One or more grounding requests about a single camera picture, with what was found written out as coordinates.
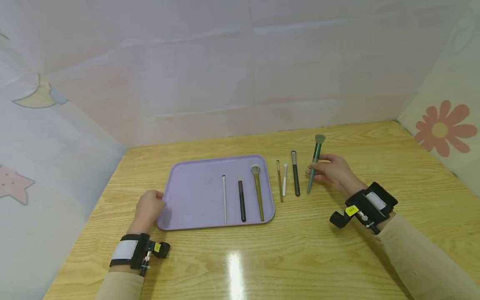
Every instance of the orange flower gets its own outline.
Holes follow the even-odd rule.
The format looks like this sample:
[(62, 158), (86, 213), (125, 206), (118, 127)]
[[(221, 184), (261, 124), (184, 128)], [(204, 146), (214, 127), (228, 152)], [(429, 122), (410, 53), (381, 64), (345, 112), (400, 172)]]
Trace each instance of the orange flower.
[(435, 106), (427, 108), (426, 115), (423, 115), (423, 121), (416, 124), (418, 130), (415, 139), (428, 150), (434, 148), (440, 156), (447, 157), (450, 155), (450, 147), (448, 143), (460, 151), (468, 153), (470, 147), (458, 138), (471, 138), (477, 134), (477, 127), (470, 124), (457, 125), (470, 114), (470, 109), (465, 104), (456, 106), (452, 112), (448, 113), (451, 108), (449, 100), (445, 100), (440, 105), (440, 112), (437, 112)]

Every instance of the purple tray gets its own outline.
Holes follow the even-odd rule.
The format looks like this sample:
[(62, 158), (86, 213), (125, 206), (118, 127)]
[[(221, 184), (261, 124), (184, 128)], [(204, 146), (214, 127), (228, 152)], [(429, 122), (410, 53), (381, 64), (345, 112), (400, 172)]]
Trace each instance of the purple tray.
[[(260, 167), (264, 219), (260, 221), (252, 165)], [(223, 181), (227, 191), (227, 223), (223, 202)], [(240, 216), (238, 180), (243, 182), (246, 222)], [(163, 200), (167, 203), (157, 225), (163, 230), (260, 224), (275, 214), (272, 189), (260, 155), (184, 161), (170, 170)]]

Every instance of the sleeve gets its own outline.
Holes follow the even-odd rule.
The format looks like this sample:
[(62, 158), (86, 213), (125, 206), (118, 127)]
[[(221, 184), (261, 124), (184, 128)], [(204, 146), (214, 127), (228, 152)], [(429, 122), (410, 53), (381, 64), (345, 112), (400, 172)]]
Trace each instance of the sleeve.
[(415, 300), (480, 299), (468, 274), (402, 216), (395, 215), (376, 238)]
[(125, 272), (108, 272), (95, 300), (139, 300), (144, 278)]

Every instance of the hand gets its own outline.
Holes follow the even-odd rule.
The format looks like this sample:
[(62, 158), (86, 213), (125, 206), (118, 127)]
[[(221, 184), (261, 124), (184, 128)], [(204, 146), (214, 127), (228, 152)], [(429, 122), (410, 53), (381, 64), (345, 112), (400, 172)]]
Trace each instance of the hand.
[(320, 154), (319, 159), (328, 160), (328, 162), (310, 163), (305, 173), (309, 175), (313, 168), (315, 170), (314, 179), (331, 184), (345, 200), (368, 188), (353, 174), (347, 161), (343, 158), (335, 154)]
[(148, 233), (152, 225), (162, 213), (165, 202), (162, 200), (163, 193), (157, 190), (146, 191), (137, 203), (135, 217), (127, 231), (127, 234)]

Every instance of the white wall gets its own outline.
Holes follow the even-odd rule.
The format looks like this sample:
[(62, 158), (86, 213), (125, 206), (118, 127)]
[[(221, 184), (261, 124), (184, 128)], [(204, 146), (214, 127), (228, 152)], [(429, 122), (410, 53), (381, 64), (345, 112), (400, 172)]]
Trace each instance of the white wall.
[(0, 293), (42, 299), (125, 148), (0, 35)]
[(480, 0), (470, 3), (399, 121), (480, 196)]
[(124, 146), (395, 119), (468, 0), (2, 0), (30, 65)]

